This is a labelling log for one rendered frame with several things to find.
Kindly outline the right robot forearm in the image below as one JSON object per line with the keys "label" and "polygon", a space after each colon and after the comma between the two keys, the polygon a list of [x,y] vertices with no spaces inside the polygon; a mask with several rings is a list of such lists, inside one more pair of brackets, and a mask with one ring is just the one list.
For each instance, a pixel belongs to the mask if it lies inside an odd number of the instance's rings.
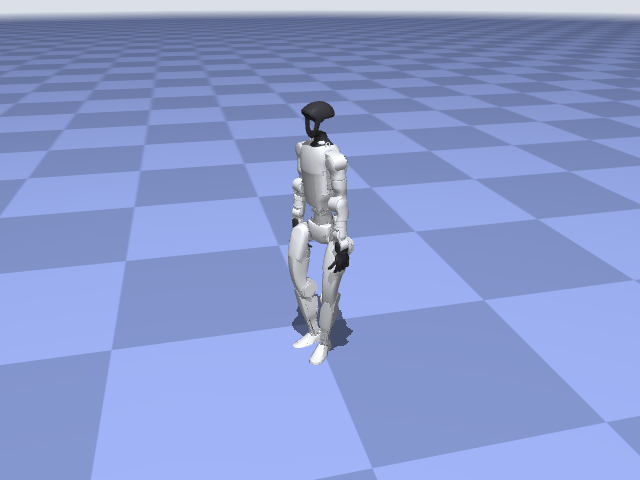
{"label": "right robot forearm", "polygon": [[296,218],[298,220],[298,223],[302,223],[305,221],[304,219],[305,203],[306,203],[305,194],[301,194],[293,189],[293,198],[294,198],[294,203],[293,203],[291,221],[293,218]]}

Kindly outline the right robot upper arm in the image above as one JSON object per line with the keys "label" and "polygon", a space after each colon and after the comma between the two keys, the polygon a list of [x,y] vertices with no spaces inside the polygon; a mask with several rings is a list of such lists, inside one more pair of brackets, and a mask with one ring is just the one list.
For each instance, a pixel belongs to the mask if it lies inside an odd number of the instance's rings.
{"label": "right robot upper arm", "polygon": [[294,190],[296,190],[297,192],[304,194],[304,188],[303,188],[303,180],[302,180],[302,173],[301,173],[301,167],[300,167],[300,152],[301,152],[301,147],[303,145],[303,143],[306,141],[301,141],[298,142],[296,144],[296,154],[297,154],[297,171],[299,173],[299,177],[296,178],[293,181],[292,187]]}

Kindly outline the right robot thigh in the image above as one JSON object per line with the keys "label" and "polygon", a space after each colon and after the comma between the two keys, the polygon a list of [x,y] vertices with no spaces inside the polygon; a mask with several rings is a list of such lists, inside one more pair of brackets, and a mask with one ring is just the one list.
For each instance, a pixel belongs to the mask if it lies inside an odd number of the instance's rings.
{"label": "right robot thigh", "polygon": [[292,282],[297,291],[304,297],[312,297],[317,291],[316,282],[307,276],[310,251],[308,242],[308,222],[296,225],[291,232],[288,248],[288,266]]}

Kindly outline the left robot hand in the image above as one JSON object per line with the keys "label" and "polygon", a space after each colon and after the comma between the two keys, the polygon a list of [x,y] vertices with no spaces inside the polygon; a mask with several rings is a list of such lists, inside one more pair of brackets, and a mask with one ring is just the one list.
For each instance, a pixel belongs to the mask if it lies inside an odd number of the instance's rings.
{"label": "left robot hand", "polygon": [[335,252],[337,253],[335,261],[328,267],[328,270],[332,269],[336,265],[334,273],[337,273],[337,271],[341,272],[341,270],[344,270],[349,266],[349,255],[347,253],[348,248],[340,251],[340,245],[338,242],[335,242]]}

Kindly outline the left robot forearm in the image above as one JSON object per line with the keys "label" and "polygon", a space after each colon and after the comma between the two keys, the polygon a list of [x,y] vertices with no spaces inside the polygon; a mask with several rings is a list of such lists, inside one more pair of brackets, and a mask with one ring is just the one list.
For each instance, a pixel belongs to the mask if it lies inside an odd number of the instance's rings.
{"label": "left robot forearm", "polygon": [[337,203],[337,212],[333,214],[333,238],[340,245],[340,251],[349,247],[347,239],[347,220],[348,206],[344,199],[340,199]]}

